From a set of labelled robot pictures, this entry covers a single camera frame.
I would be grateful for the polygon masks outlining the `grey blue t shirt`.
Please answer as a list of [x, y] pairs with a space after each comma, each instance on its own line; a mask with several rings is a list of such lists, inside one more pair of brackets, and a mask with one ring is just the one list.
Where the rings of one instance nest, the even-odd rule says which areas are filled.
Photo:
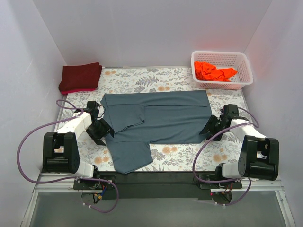
[[128, 174], [153, 162], [150, 144], [199, 144], [212, 110], [206, 91], [104, 94], [105, 137], [116, 172]]

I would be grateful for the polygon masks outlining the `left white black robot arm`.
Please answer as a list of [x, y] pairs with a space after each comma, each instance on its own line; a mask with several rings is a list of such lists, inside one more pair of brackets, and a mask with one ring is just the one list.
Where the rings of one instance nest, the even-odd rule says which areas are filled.
[[101, 105], [88, 101], [84, 109], [75, 109], [72, 120], [55, 132], [46, 133], [43, 141], [43, 170], [50, 173], [73, 174], [84, 177], [90, 189], [100, 186], [96, 167], [80, 159], [77, 139], [87, 133], [97, 145], [105, 145], [103, 138], [114, 136], [113, 128], [99, 116]]

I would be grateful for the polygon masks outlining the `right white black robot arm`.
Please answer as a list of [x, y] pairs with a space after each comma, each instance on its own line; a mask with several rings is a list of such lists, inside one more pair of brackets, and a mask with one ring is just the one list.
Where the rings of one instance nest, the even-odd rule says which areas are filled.
[[234, 134], [242, 143], [238, 161], [220, 163], [213, 177], [204, 180], [198, 175], [194, 177], [204, 183], [214, 183], [220, 188], [242, 178], [256, 178], [274, 181], [278, 177], [279, 142], [258, 132], [259, 123], [250, 122], [240, 116], [240, 107], [234, 104], [225, 105], [220, 117], [211, 115], [201, 135], [207, 135], [207, 143], [219, 141], [226, 132]]

